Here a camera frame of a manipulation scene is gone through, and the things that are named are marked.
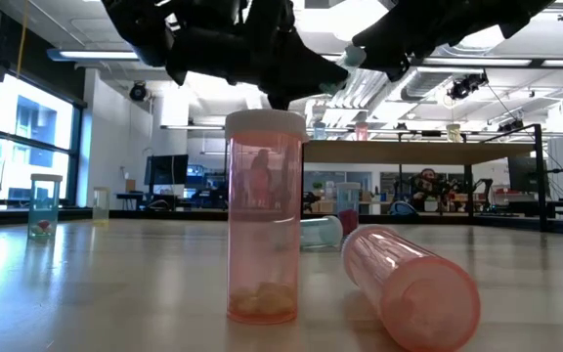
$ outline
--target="window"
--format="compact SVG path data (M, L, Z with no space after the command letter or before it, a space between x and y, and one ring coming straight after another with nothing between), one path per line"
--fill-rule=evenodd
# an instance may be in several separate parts
M73 105L5 76L0 83L0 199L28 200L34 173L63 176L60 198L67 198L69 167L76 160L71 149L75 112Z

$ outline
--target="upright pink pill bottle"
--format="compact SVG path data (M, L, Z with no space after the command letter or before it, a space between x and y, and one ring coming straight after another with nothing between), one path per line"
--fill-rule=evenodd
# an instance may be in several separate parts
M371 225L354 231L342 259L392 338L412 352L452 352L475 333L477 286L453 262Z
M230 142L228 317L278 324L297 316L301 148L305 120L279 110L226 119Z

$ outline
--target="ceiling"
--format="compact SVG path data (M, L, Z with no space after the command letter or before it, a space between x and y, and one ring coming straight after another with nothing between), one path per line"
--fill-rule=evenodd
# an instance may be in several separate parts
M350 34L340 28L356 32L378 19L381 16L379 9L384 13L386 10L377 1L295 1L299 33L305 44L316 52L341 53L347 45L344 39ZM390 5L390 0L380 1ZM20 21L23 1L0 0L0 9ZM129 50L100 2L30 0L28 18L29 29L58 48ZM475 44L472 40L475 38L469 38L467 43ZM509 40L498 42L490 31L480 33L476 39L480 43L495 41L494 44L498 44L484 50L475 49L473 53L476 55L563 57L563 22L559 22L554 13L538 15ZM448 55L453 51L459 52L439 48L435 55ZM135 80L147 80L156 95L162 95L170 85L162 69L138 63L111 62L95 66L108 84L122 92L127 92ZM526 121L544 122L547 110L563 99L563 70L489 68L487 73L490 86L501 98L501 103L490 89L484 88L453 109L445 108L438 102L444 91L441 84L448 87L454 77L461 77L461 74L418 72L409 82L402 79L393 84L382 73L358 70L349 88L333 99L327 96L303 99L293 102L290 109L307 114L310 123L323 119L328 127L346 127L355 121L366 120L371 129L393 128L399 122L405 122L409 129L444 129L453 122L463 124L465 129L481 129L488 128L489 120L505 115L506 109L518 112ZM401 91L409 90L406 84L419 77L425 84L425 96L419 104L402 103ZM189 73L186 89L190 93L190 117L199 124L223 123L224 116L230 112L268 105L265 97L252 86L231 87L222 79L201 74Z

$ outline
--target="computer monitor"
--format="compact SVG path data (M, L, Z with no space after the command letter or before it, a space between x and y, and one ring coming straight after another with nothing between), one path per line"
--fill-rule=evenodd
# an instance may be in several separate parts
M154 155L147 157L145 185L172 186L186 184L187 155Z
M507 167L509 168L509 188L511 190L528 193L538 192L538 170L534 157L510 157L507 159ZM540 172L544 174L544 188L548 195L550 189L546 175L546 164L544 170L540 170Z

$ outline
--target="table surface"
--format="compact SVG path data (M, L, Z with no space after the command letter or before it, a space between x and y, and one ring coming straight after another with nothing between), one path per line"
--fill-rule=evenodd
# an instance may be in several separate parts
M396 226L477 281L481 325L463 351L563 351L563 236ZM225 223L61 224L52 242L0 228L0 351L400 351L337 252L301 254L296 322L228 322Z
M303 149L304 162L474 165L527 156L534 144L310 141Z

